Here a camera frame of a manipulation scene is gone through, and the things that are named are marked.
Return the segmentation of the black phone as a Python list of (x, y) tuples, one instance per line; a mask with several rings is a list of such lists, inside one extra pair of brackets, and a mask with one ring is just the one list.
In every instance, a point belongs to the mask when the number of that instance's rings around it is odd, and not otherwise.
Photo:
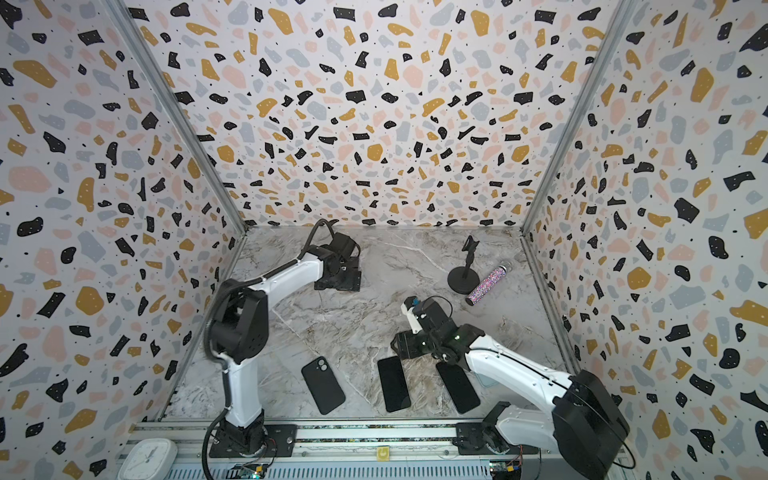
[(478, 394), (461, 367), (438, 362), (436, 369), (459, 414), (467, 413), (481, 404)]
[(399, 357), (392, 356), (377, 362), (385, 409), (388, 413), (404, 410), (411, 406), (402, 363)]

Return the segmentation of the black phone case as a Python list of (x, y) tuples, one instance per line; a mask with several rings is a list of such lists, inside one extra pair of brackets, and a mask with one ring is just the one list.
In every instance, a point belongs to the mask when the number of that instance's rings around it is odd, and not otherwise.
[(346, 401), (346, 395), (323, 356), (319, 356), (301, 369), (302, 377), (321, 415), (327, 415)]

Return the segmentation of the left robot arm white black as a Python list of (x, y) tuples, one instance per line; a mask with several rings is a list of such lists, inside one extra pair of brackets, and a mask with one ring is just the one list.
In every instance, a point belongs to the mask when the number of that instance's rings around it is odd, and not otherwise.
[(269, 339), (270, 308), (309, 284), (317, 290), (359, 291), (360, 252), (351, 237), (334, 232), (323, 245), (308, 239), (297, 257), (264, 275), (222, 285), (203, 331), (206, 357), (222, 369), (225, 406), (214, 423), (221, 440), (245, 454), (265, 442), (256, 357)]

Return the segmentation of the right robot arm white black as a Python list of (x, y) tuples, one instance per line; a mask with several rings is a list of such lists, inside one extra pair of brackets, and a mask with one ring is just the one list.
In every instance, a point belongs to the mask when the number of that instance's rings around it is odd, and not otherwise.
[(457, 428), (463, 454), (506, 455), (524, 445), (557, 452), (586, 479), (605, 479), (616, 466), (630, 427), (602, 381), (589, 371), (576, 374), (538, 364), (471, 325), (457, 325), (436, 302), (406, 299), (409, 328), (391, 347), (402, 359), (432, 356), (453, 373), (445, 385), (453, 394), (472, 393), (470, 372), (521, 395), (532, 409), (499, 401), (479, 423)]

